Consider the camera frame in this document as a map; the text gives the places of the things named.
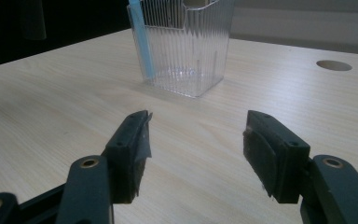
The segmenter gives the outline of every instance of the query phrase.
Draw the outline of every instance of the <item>wood grain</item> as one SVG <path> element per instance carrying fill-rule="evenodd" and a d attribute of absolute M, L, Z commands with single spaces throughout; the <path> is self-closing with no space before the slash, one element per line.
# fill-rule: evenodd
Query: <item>wood grain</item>
<path fill-rule="evenodd" d="M 320 60 L 348 63 L 336 72 Z M 130 113 L 147 109 L 153 158 L 140 197 L 115 205 L 117 223 L 300 223 L 242 155 L 250 109 L 358 170 L 358 55 L 230 40 L 224 80 L 200 98 L 142 83 L 131 31 L 0 65 L 0 191 L 20 203 L 101 154 Z"/>

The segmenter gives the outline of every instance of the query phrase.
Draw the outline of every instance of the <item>transparent plastic box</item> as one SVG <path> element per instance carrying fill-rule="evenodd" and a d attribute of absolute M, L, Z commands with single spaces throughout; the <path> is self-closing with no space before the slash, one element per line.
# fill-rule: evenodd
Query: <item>transparent plastic box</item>
<path fill-rule="evenodd" d="M 235 0 L 130 0 L 128 12 L 144 81 L 198 97 L 222 80 Z"/>

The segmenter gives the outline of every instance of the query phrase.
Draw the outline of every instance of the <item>blue object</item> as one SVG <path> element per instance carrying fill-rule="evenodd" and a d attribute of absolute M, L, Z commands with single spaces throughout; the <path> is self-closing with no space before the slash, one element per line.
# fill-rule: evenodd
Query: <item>blue object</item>
<path fill-rule="evenodd" d="M 141 62 L 144 64 L 147 78 L 151 78 L 155 73 L 145 31 L 144 14 L 142 13 L 140 0 L 130 0 L 130 9 L 132 26 L 136 41 L 138 42 Z"/>

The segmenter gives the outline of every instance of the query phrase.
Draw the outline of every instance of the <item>ribbed plastic container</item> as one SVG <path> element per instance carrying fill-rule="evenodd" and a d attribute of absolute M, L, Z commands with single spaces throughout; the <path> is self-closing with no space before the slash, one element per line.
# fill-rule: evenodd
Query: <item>ribbed plastic container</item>
<path fill-rule="evenodd" d="M 144 81 L 198 97 L 222 80 L 234 1 L 210 0 L 197 8 L 185 6 L 183 0 L 130 3 Z"/>

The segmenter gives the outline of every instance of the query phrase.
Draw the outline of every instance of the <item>wooden table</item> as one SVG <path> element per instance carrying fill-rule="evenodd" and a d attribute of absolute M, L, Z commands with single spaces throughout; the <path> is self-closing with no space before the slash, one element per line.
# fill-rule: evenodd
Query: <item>wooden table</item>
<path fill-rule="evenodd" d="M 320 60 L 348 63 L 338 72 Z M 224 80 L 191 99 L 142 83 L 127 30 L 0 65 L 0 191 L 20 203 L 101 154 L 130 113 L 153 112 L 140 197 L 117 223 L 300 223 L 242 154 L 247 111 L 274 116 L 358 170 L 358 55 L 231 39 Z"/>

